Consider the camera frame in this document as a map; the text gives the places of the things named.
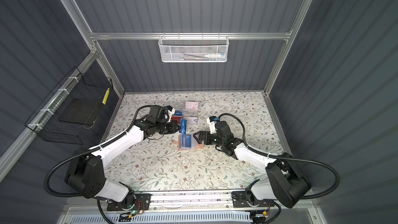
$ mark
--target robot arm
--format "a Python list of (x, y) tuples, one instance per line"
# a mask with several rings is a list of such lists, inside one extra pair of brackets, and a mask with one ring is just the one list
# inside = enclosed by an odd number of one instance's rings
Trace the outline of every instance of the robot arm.
[[(109, 198), (124, 202), (123, 205), (129, 208), (134, 202), (134, 191), (126, 185), (106, 179), (103, 169), (123, 151), (147, 137), (155, 133), (171, 134), (179, 131), (181, 128), (177, 121), (171, 120), (174, 112), (171, 106), (151, 106), (149, 114), (135, 120), (131, 128), (89, 149), (96, 151), (72, 159), (65, 176), (66, 184), (86, 198)], [(74, 155), (83, 152), (86, 150), (81, 148)]]
[(269, 183), (256, 180), (246, 188), (246, 198), (252, 205), (263, 199), (277, 199), (291, 208), (311, 188), (298, 164), (283, 159), (291, 157), (290, 154), (283, 153), (279, 156), (280, 159), (260, 155), (263, 151), (246, 146), (242, 139), (235, 138), (225, 121), (211, 116), (207, 123), (210, 132), (199, 131), (193, 135), (199, 144), (204, 142), (205, 145), (215, 145), (216, 150), (227, 156), (248, 162), (261, 172), (267, 173)]

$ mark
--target black wire mesh basket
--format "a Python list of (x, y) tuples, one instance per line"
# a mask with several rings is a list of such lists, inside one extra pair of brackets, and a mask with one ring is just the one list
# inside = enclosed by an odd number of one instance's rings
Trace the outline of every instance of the black wire mesh basket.
[(58, 90), (39, 117), (32, 115), (25, 125), (44, 141), (83, 145), (89, 142), (89, 132), (112, 88), (110, 78), (79, 73)]

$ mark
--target gray wall panel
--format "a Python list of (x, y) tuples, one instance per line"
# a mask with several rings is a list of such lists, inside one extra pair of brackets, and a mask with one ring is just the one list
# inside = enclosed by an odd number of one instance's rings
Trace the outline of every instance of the gray wall panel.
[(89, 50), (59, 0), (0, 0), (0, 154)]
[(301, 0), (76, 0), (94, 32), (284, 32)]
[[(328, 223), (395, 220), (397, 16), (398, 0), (314, 0), (271, 92), (294, 155), (341, 175), (319, 199)], [(304, 169), (315, 192), (331, 184)]]
[(126, 91), (264, 89), (283, 40), (231, 40), (227, 62), (165, 63), (154, 40), (101, 40)]
[[(59, 0), (0, 0), (0, 32), (2, 155), (25, 128), (29, 116), (83, 61), (89, 49)], [(87, 73), (104, 76), (97, 62)], [(93, 127), (91, 143), (85, 147), (100, 142), (118, 99), (112, 90)], [(55, 223), (67, 199), (47, 194), (43, 179), (77, 148), (35, 138), (0, 183), (0, 222)], [(54, 190), (73, 192), (63, 182), (66, 169), (63, 166), (52, 177)]]

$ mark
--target aluminum frame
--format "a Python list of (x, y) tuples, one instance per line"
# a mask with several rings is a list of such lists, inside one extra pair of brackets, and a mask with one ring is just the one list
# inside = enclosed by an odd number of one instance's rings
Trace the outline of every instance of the aluminum frame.
[(97, 59), (98, 64), (101, 66), (102, 71), (105, 73), (106, 77), (112, 79), (113, 88), (116, 91), (119, 98), (123, 97), (124, 89), (119, 79), (116, 76), (116, 73), (113, 71), (111, 64), (106, 58), (105, 54), (102, 51), (102, 48), (97, 42), (94, 42), (90, 38), (91, 28), (88, 25), (86, 19), (83, 16), (83, 13), (80, 11), (75, 0), (60, 0), (63, 6), (65, 7), (67, 13), (70, 18), (72, 18), (73, 23), (76, 25), (80, 34), (82, 35), (84, 41), (90, 49), (97, 49), (100, 53), (100, 57)]
[(296, 18), (292, 25), (290, 38), (283, 45), (281, 52), (280, 52), (277, 60), (275, 61), (275, 65), (272, 68), (271, 74), (266, 83), (266, 87), (264, 88), (266, 95), (269, 95), (269, 93), (272, 90), (273, 85), (275, 84), (276, 78), (278, 77), (278, 74), (281, 71), (282, 65), (285, 62), (287, 55), (289, 54), (292, 44), (295, 41), (297, 33), (300, 30), (301, 24), (304, 21), (304, 18), (308, 12), (308, 9), (310, 8), (311, 3), (312, 3), (312, 0), (303, 0), (300, 5), (300, 8), (298, 9)]
[(290, 32), (282, 33), (122, 33), (122, 32), (94, 32), (90, 33), (92, 40), (159, 40), (168, 39), (218, 39), (229, 40), (288, 40)]
[[(231, 192), (243, 191), (244, 189), (224, 190), (189, 190), (189, 191), (140, 191), (136, 194), (151, 194), (151, 205), (149, 212), (185, 212), (185, 211), (224, 211), (233, 208)], [(300, 200), (293, 208), (314, 208), (312, 200)], [(264, 207), (236, 208), (235, 210), (262, 210)], [(90, 214), (98, 213), (95, 199), (84, 197), (69, 198), (62, 214)]]
[(281, 122), (279, 122), (278, 116), (276, 115), (276, 111), (272, 105), (271, 98), (265, 94), (263, 95), (263, 97), (264, 97), (264, 101), (266, 102), (266, 106), (268, 108), (269, 115), (271, 116), (272, 122), (274, 124), (276, 133), (278, 134), (279, 141), (281, 141), (283, 151), (287, 152), (293, 156), (292, 150), (290, 149), (289, 144), (287, 143), (285, 133), (283, 132)]
[(142, 94), (142, 93), (225, 93), (225, 92), (264, 92), (264, 90), (257, 89), (257, 90), (140, 91), (140, 92), (125, 92), (125, 94)]
[[(79, 71), (84, 73), (87, 69), (92, 65), (92, 63), (96, 60), (98, 56), (97, 50), (92, 50), (87, 57), (83, 60), (83, 62), (75, 69), (72, 74), (67, 78), (67, 80), (59, 87), (59, 89), (66, 88), (79, 74)], [(47, 109), (62, 93), (61, 90), (57, 90), (57, 92), (49, 99), (49, 101), (43, 106), (43, 109)], [(30, 124), (37, 123), (42, 116), (44, 115), (44, 111), (40, 111), (32, 120)], [(11, 144), (11, 146), (4, 152), (4, 154), (0, 157), (0, 182), (4, 179), (7, 173), (11, 170), (17, 160), (22, 156), (28, 146), (31, 144), (33, 139), (36, 137), (36, 133), (30, 130), (28, 127), (21, 132), (21, 134), (15, 139), (15, 141)]]

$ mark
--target floral tablecloth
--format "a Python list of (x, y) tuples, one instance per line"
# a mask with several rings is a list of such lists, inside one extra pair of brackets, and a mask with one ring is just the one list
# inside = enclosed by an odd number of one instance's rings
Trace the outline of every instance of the floral tablecloth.
[[(187, 126), (187, 133), (209, 130), (209, 116), (228, 112), (245, 124), (249, 144), (268, 152), (283, 152), (261, 92), (127, 94), (108, 138), (127, 128), (140, 106), (172, 106), (173, 102), (183, 101), (199, 102), (198, 125)], [(138, 116), (148, 111), (143, 109)], [(234, 136), (241, 138), (242, 128), (235, 119), (224, 116), (222, 120), (227, 121)], [(133, 145), (107, 166), (105, 176), (130, 185), (135, 191), (236, 189), (258, 178), (267, 180), (267, 175), (256, 167), (228, 157), (214, 146), (179, 151), (172, 143), (177, 135)]]

